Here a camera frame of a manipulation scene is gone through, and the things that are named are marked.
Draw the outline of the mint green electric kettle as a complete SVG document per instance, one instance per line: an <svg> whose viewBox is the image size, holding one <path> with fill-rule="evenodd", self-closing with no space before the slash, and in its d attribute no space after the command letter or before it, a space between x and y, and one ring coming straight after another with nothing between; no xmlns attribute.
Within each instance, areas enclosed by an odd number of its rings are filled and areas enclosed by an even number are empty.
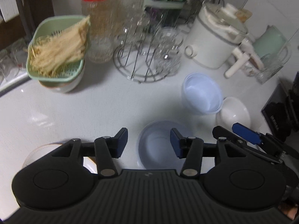
<svg viewBox="0 0 299 224"><path fill-rule="evenodd" d="M274 25L268 25L266 31L252 45L261 60L278 57L285 64L291 56L287 38Z"/></svg>

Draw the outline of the green chopstick holder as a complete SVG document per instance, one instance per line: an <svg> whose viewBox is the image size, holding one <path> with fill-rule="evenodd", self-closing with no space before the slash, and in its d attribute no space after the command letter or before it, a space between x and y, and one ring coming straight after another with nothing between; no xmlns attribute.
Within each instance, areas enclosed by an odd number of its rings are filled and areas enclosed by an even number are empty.
<svg viewBox="0 0 299 224"><path fill-rule="evenodd" d="M174 27L186 1L143 0L143 8L152 26Z"/></svg>

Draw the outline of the tall blue plastic bowl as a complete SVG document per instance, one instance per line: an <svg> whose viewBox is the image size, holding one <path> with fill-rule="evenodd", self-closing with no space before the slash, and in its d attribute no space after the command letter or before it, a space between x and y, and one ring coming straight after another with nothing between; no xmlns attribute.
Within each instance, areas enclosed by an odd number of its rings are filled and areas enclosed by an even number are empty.
<svg viewBox="0 0 299 224"><path fill-rule="evenodd" d="M219 85L208 75L191 73L186 76L181 87L182 104L193 114L217 114L224 97Z"/></svg>

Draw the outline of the black induction cooker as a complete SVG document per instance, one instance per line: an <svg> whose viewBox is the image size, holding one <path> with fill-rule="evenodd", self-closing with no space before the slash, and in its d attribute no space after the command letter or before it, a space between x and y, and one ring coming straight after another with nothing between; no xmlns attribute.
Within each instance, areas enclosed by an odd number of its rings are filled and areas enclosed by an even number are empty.
<svg viewBox="0 0 299 224"><path fill-rule="evenodd" d="M291 83L282 78L261 110L274 137L286 141L298 132L298 74Z"/></svg>

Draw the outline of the white ceramic bowl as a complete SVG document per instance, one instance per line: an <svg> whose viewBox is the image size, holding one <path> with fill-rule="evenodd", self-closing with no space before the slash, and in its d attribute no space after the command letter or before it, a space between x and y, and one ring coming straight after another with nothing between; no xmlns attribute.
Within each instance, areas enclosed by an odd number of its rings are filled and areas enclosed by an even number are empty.
<svg viewBox="0 0 299 224"><path fill-rule="evenodd" d="M251 118L246 106L235 97L226 97L222 109L216 114L216 123L232 131L235 123L251 128Z"/></svg>

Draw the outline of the textured drinking glass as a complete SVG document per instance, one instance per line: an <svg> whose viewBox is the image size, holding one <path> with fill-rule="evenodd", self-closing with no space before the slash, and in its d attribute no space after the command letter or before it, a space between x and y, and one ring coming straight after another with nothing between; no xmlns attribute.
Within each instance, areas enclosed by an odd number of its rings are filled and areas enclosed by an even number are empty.
<svg viewBox="0 0 299 224"><path fill-rule="evenodd" d="M263 57L262 62L264 69L259 72L255 77L260 84L264 84L271 79L277 72L279 72L284 64L289 60L290 55L266 55Z"/></svg>

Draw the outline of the yellow food packet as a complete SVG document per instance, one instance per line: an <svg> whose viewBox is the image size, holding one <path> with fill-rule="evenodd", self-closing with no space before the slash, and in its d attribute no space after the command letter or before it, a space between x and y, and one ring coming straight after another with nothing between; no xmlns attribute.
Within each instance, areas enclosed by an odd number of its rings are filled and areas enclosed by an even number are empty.
<svg viewBox="0 0 299 224"><path fill-rule="evenodd" d="M242 22L245 23L251 16L252 16L252 12L249 10L246 10L244 8L238 10L235 13L235 16Z"/></svg>

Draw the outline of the white electric cooking pot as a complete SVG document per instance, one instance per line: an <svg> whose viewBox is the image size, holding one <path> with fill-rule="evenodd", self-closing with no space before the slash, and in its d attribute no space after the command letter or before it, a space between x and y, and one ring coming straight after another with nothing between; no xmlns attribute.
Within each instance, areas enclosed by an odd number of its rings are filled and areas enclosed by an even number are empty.
<svg viewBox="0 0 299 224"><path fill-rule="evenodd" d="M233 55L236 62L224 73L232 77L247 62L259 71L264 64L247 38L248 29L236 16L237 9L227 4L222 7L203 2L184 41L184 53L188 58L210 68L220 68Z"/></svg>

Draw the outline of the white bowl under colander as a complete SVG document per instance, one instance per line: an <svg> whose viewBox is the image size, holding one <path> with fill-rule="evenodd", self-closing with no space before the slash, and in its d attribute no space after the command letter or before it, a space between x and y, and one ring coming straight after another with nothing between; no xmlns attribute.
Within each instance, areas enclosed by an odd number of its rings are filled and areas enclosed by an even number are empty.
<svg viewBox="0 0 299 224"><path fill-rule="evenodd" d="M44 81L39 81L40 85L43 87L49 89L50 91L53 91L55 93L69 93L73 89L75 89L80 81L83 78L83 74L85 72L85 63L83 66L83 69L81 70L80 74L72 81L67 82L67 83L50 83L50 82L44 82Z"/></svg>

